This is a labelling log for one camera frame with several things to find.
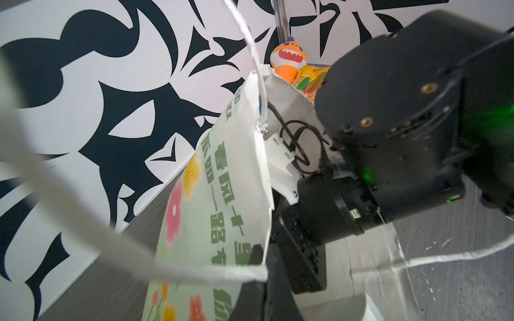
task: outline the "black and white patterned wall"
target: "black and white patterned wall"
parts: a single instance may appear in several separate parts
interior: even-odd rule
[[[278,44],[270,0],[234,0],[261,59]],[[311,63],[444,8],[500,29],[511,0],[294,0],[291,34]],[[252,69],[215,0],[32,0],[0,13],[0,51],[21,85],[33,148],[121,231],[191,157]],[[27,202],[0,162],[0,311],[33,320],[96,258]]]

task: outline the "orange flower print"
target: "orange flower print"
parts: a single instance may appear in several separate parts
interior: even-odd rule
[[[167,297],[168,297],[168,284],[164,283],[164,284],[162,284],[162,300],[166,301]]]
[[[189,161],[186,169],[184,170],[184,174],[182,176],[182,180],[184,182],[183,185],[183,193],[186,201],[189,201],[194,194],[194,187],[200,181],[201,178],[201,163],[196,158],[196,153],[193,154],[193,157]]]
[[[177,321],[177,307],[174,304],[164,304],[162,321]]]
[[[201,311],[201,299],[198,294],[191,297],[189,301],[189,308],[191,310],[189,321],[207,321],[205,314]]]

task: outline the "orange dinosaur toy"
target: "orange dinosaur toy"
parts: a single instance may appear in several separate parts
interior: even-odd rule
[[[298,70],[307,65],[307,56],[302,47],[295,42],[295,39],[288,37],[286,43],[278,45],[273,50],[270,61],[275,73],[288,83],[292,83]]]

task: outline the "metal screw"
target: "metal screw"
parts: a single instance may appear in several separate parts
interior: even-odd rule
[[[346,126],[343,128],[343,133],[349,133],[353,131],[353,127],[351,124],[346,124]]]
[[[427,93],[427,94],[428,93],[433,93],[438,88],[439,88],[439,86],[436,83],[428,83],[428,84],[423,85],[423,87],[421,87],[421,92],[422,93]]]
[[[360,125],[362,127],[369,127],[371,126],[371,124],[373,124],[373,119],[371,119],[370,117],[366,117],[360,121]]]

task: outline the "brass screw insert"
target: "brass screw insert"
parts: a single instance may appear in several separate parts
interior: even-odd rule
[[[439,86],[436,83],[428,83],[428,84],[423,85],[423,87],[421,87],[421,92],[425,93],[425,94],[429,94],[429,93],[435,92],[438,88],[439,88]]]
[[[369,126],[371,126],[371,124],[373,124],[373,119],[371,119],[369,117],[366,117],[360,121],[360,125],[362,127],[369,127]]]

